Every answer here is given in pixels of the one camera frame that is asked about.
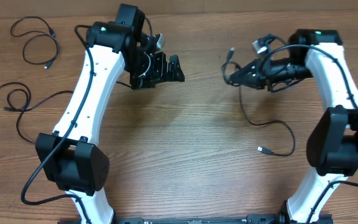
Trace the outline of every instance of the tabletop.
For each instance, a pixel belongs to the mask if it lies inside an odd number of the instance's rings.
[[[30,105],[61,90],[73,90],[81,73],[84,49],[73,28],[77,24],[110,21],[113,16],[45,18],[54,29],[62,51],[53,65],[30,65],[22,59],[29,37],[9,34],[15,19],[0,19],[0,85],[22,82],[32,94]],[[221,14],[151,15],[153,31],[165,36],[164,52],[177,54],[184,83],[162,83],[154,89],[114,87],[104,114],[99,148],[110,159],[105,185],[118,217],[185,218],[238,217],[276,213],[295,193],[308,169],[306,142],[323,114],[313,79],[290,90],[269,93],[243,87],[244,106],[255,122],[282,119],[294,130],[295,153],[266,156],[291,149],[291,136],[279,124],[251,126],[239,106],[238,88],[223,82],[220,67],[231,47],[233,60],[244,66],[255,58],[252,41],[269,33],[287,39],[299,28],[336,29],[358,87],[358,11],[287,11]],[[17,32],[45,30],[39,21],[19,24]],[[29,44],[30,60],[48,59],[54,44],[40,38]],[[129,75],[119,79],[129,82]],[[34,145],[16,133],[18,113],[4,111],[0,91],[0,223],[56,223],[78,217],[70,199],[39,206],[20,200],[23,185],[39,165]],[[59,95],[24,114],[23,135],[35,140],[51,133],[70,95]],[[12,97],[21,106],[24,96]],[[350,180],[358,182],[358,171]],[[27,198],[40,200],[61,194],[42,171]],[[336,223],[358,223],[358,188],[340,186],[323,213]]]

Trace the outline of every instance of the robotic arm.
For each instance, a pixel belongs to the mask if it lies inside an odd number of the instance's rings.
[[[275,223],[317,222],[322,207],[339,185],[328,188],[329,183],[344,182],[358,169],[358,89],[346,65],[342,40],[335,30],[297,30],[290,37],[289,45],[279,49],[288,49],[290,57],[279,60],[272,60],[272,55],[279,50],[272,52],[269,47],[275,38],[268,35],[256,40],[252,45],[260,58],[234,72],[226,81],[258,90],[267,86],[268,91],[275,92],[305,78],[316,80],[325,113],[307,142],[310,169],[296,193],[285,202],[281,216],[275,217]],[[332,55],[344,74],[336,62],[319,49]],[[275,90],[279,83],[287,86]],[[344,136],[346,128],[355,131],[355,135]],[[325,223],[324,218],[318,223]]]
[[[103,114],[117,79],[124,71],[129,72],[132,89],[185,81],[178,56],[172,55],[167,64],[166,56],[161,52],[163,35],[142,33],[145,20],[151,32],[150,22],[142,11],[121,4],[114,22],[95,22],[88,28],[86,44],[89,52],[85,51],[82,73],[67,109],[52,135],[41,133],[37,138],[35,148],[41,161],[63,139],[58,151],[44,165],[44,171],[47,179],[55,182],[60,190],[81,198],[84,208],[73,198],[81,215],[81,220],[76,223],[88,224],[84,210],[91,223],[110,224],[113,220],[114,212],[103,189],[109,159],[98,149],[98,143]],[[94,77],[75,126],[70,130],[88,86],[92,63],[89,53],[93,58]]]

